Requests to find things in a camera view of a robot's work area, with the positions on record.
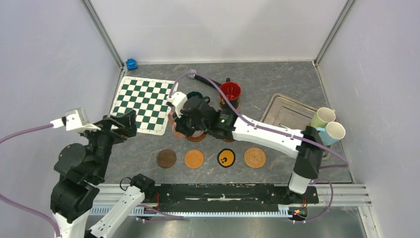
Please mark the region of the lilac cup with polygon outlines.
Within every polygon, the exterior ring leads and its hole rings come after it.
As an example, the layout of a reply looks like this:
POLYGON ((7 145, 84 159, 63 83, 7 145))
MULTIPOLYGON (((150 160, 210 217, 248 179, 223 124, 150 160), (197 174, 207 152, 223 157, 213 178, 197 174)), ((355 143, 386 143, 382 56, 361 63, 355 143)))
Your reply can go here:
POLYGON ((195 131, 191 137, 196 138, 200 137, 203 134, 203 131, 195 131))

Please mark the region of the dark green mug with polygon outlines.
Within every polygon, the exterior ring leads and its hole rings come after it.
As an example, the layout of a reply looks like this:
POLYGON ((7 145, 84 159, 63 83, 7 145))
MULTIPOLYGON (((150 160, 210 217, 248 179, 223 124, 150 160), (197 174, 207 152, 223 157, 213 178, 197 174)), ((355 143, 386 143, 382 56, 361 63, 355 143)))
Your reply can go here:
POLYGON ((189 92, 188 94, 187 94, 187 99, 190 99, 190 98, 192 98, 192 97, 198 97, 198 98, 200 98, 200 99, 203 99, 206 103, 209 103, 210 102, 210 97, 209 96, 203 96, 200 92, 198 92, 198 91, 192 91, 192 92, 189 92))

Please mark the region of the light brown grooved coaster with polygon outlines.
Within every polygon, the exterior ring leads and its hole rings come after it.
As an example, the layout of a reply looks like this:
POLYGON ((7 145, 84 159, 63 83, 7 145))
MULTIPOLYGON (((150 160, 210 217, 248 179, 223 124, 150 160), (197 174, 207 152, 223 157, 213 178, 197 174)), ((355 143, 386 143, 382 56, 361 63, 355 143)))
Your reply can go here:
POLYGON ((199 141, 202 141, 205 137, 206 137, 206 134, 203 133, 200 136, 190 136, 190 137, 187 137, 186 139, 192 142, 199 142, 199 141))

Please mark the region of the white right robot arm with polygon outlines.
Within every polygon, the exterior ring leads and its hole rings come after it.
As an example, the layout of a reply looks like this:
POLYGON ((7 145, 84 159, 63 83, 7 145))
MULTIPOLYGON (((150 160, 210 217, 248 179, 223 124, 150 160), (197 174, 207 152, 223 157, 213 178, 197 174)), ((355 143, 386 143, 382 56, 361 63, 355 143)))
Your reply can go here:
POLYGON ((216 110, 198 96, 188 98, 177 92, 168 97, 174 109, 175 130, 187 137, 202 131, 217 139, 252 142, 275 149, 295 159, 286 196, 299 202, 306 196, 311 181, 318 178, 323 145, 318 131, 310 126, 305 130, 285 129, 238 115, 231 109, 216 110))

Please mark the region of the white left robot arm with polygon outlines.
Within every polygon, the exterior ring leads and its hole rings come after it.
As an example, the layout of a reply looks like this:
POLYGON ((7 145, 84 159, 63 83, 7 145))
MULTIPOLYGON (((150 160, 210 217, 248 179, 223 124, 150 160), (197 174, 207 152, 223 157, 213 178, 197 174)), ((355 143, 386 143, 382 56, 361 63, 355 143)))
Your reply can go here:
POLYGON ((156 195, 155 182, 138 174, 131 178, 122 197, 95 225, 86 228, 87 218, 99 194, 98 185, 104 182, 112 147, 136 136, 136 111, 121 116, 105 115, 90 123, 84 108, 67 111, 52 121, 55 128, 80 134, 87 145, 73 143, 65 146, 58 156, 54 170, 59 182, 51 194, 51 210, 58 223, 60 238, 111 238, 142 202, 156 195))

